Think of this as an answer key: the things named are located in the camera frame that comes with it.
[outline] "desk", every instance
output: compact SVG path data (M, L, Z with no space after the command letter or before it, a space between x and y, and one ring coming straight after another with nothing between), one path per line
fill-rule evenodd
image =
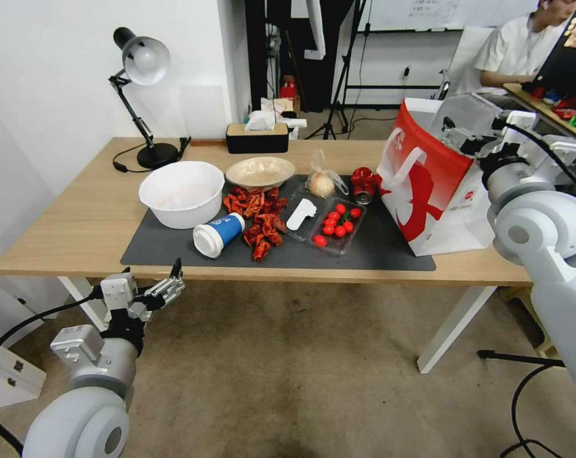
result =
M175 139L162 141L178 144ZM135 138L114 138L86 166L42 216L0 259L0 275L58 276L74 299L86 297L91 285L87 277L105 277L121 272L120 258L131 240L146 207L137 198L144 174L123 174L112 167L114 154L140 143ZM311 155L323 148L327 165L339 174L351 174L357 167L375 169L382 141L291 141L287 153L297 173L309 173ZM137 169L133 155L123 161ZM229 155L225 146L189 146L185 160L204 160L226 171L233 163L252 155ZM453 340L482 307L497 286L528 286L522 267L504 260L490 248L434 256L433 272L391 270L323 270L185 267L185 279L228 281L409 283L469 286L464 297L420 357L422 372L428 372ZM139 279L160 279L170 266L132 266ZM82 309L99 328L106 327L102 301L83 304Z
M540 115L555 127L558 131L562 132L564 135L569 137L576 137L576 127L571 126L570 123L562 120L558 115L552 112L551 107L540 99L534 99L530 94L521 89L519 83L507 83L504 85L513 99L522 105L524 108L536 111Z

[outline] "onion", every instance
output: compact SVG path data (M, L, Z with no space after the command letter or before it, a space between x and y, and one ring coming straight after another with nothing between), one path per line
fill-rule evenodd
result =
M311 176L309 191L316 196L327 198L334 192L334 182L323 172L315 172Z

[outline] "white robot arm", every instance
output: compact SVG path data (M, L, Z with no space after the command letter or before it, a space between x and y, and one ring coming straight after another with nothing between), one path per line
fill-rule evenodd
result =
M509 123L528 118L531 113L519 111L508 118L498 117L496 139L455 129L448 120L443 141L475 155L491 202L494 246L502 256L527 269L534 284L534 309L576 383L576 197L554 190L553 178L559 169L553 169L550 160L539 160L539 154L523 157L531 154L533 143L535 148L552 151L548 142L533 132ZM533 142L513 142L514 132L508 132L507 126ZM552 145L560 152L556 156L574 157L576 144L564 140L551 136Z
M128 404L135 360L143 349L151 313L184 288L181 263L168 279L137 295L133 274L101 281L111 319L99 333L84 324L62 329L50 348L71 369L72 389L55 399L27 433L24 458L117 458L129 433Z

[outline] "whiteboard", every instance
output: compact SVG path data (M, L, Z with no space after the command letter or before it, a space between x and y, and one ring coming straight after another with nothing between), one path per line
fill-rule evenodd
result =
M358 30L364 30L369 11L371 31L423 31L495 27L537 7L538 0L367 0Z

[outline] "black cable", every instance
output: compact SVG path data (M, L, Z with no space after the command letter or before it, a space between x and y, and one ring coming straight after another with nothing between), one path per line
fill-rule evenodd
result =
M393 120L395 120L395 119L396 119L396 118L358 118L358 119L356 119L356 120L352 123L353 128L352 128L351 130L348 130L347 132L339 132L339 133L336 134L336 135L350 134L351 132L353 132L353 131L355 130L355 128L356 128L356 122L358 122L358 121L362 121L362 120L367 120L367 121L393 121ZM317 134L317 135L312 136L311 138L313 138L313 137L319 137L320 135L323 135L323 134L324 134L324 133L322 132L322 133L320 133L320 134Z
M98 298L102 298L102 293L101 293L101 288L96 286L92 290L92 292L89 294L89 296L82 299L82 300L68 303L65 305L61 305L60 307L55 307L54 309L46 310L45 312L42 312L42 313L39 313L35 316L27 318L26 320L18 323L16 326L14 326L12 329L10 329L8 332L6 332L3 336L0 337L0 348L5 343L5 341L7 339L9 339L12 335L14 335L16 332L20 331L22 328L24 328L28 324L33 323L35 320L40 319L40 318L44 318L48 315L52 315L52 314L57 313L57 312L62 312L63 310L70 309L70 308L75 307L77 305L81 305L81 304L83 304L89 300L98 299ZM14 450L16 450L18 452L18 456L22 455L22 444L1 423L0 423L0 436L6 442L8 442L14 448Z
M365 28L366 31L364 33L364 44L362 44L362 55L360 56L360 71L358 72L358 75L360 77L360 86L362 86L362 64L364 63L364 51L366 50L366 42L369 39L369 33L370 33L370 13L371 12L372 12L372 0L370 0L370 4L369 4L369 18L366 21L366 28ZM362 94L362 87L360 87L358 89L358 95L356 96L356 103L354 104L353 111L351 112L351 119L349 120L349 131L343 132L344 134L349 134L349 135L347 135L347 140L349 140L349 138L351 137L351 133L353 132L353 129L354 129L353 118L356 115L356 109L358 107L358 101L360 100L360 94Z
M275 122L277 122L277 111L275 110L275 73L273 72L273 64L270 65L270 78L273 80L273 84L270 83L269 81L269 50L270 50L270 39L271 39L271 33L273 32L273 24L270 25L270 29L269 29L269 25L266 24L265 26L266 31L267 31L267 58L265 59L265 77L267 78L267 84L270 87L270 90L273 94L273 98L272 98L272 103L273 103L273 117L275 119Z
M140 148L141 146L144 146L145 143L141 143L138 144L137 146L133 146L132 148L129 149L125 149L124 151L119 152L117 155L115 155L112 159L111 159L111 163L114 165L114 167L116 167L116 164L121 165L122 167L118 168L116 167L117 170L119 170L120 172L132 172L132 173L145 173L145 172L150 172L151 169L144 169L144 170L130 170L127 168L126 165L120 164L118 162L116 162L116 159L118 159L120 156L122 156L123 154L128 153L129 151L132 151L133 149L137 149Z
M176 162L178 160L181 159L181 157L184 155L184 151L186 150L186 147L188 146L188 143L190 143L190 140L192 139L192 137L180 137L179 139L179 154L178 157L176 158ZM120 162L117 162L116 159L120 156L122 156L125 153L128 153L129 151L132 151L133 149L137 149L141 146L144 146L145 143L141 143L138 144L137 146L133 146L132 148L129 149L125 149L124 151L119 152L118 154L116 154L112 159L111 159L111 163L114 166L114 168L120 172L126 173L126 172L131 172L131 173L147 173L147 172L151 172L154 169L143 169L143 170L131 170L128 169L126 165L121 164Z
M520 448L520 447L523 447L531 458L536 458L536 455L534 455L534 453L528 447L528 443L533 443L533 444L538 445L539 447L542 447L544 450L546 450L548 453L555 456L556 458L562 458L561 455L559 455L558 453L551 450L549 447L544 445L542 442L539 442L539 441L533 440L533 439L524 439L523 435L521 434L521 432L519 430L519 425L517 424L517 401L519 400L519 395L521 394L521 391L523 391L523 389L525 388L525 385L527 385L531 379L536 377L536 375L538 375L540 372L542 372L542 371L544 371L550 367L553 367L553 366L540 366L538 368L535 368L532 372L527 374L525 376L525 378L521 381L521 383L517 386L517 389L515 390L515 393L512 396L512 404L510 406L510 415L512 417L512 427L515 430L515 434L517 435L519 442L517 442L515 445L511 445L509 448L504 450L500 454L500 458L505 458L513 450L516 450L517 448Z
M519 126L510 123L504 123L506 127L519 132L522 135L525 135L528 139L532 140L535 144L540 146L548 156L555 161L555 163L559 166L559 168L572 180L574 184L576 184L576 175L573 174L567 165L563 163L563 161L553 152L553 150L549 147L549 145L541 139L539 136L533 134L532 132L525 130Z

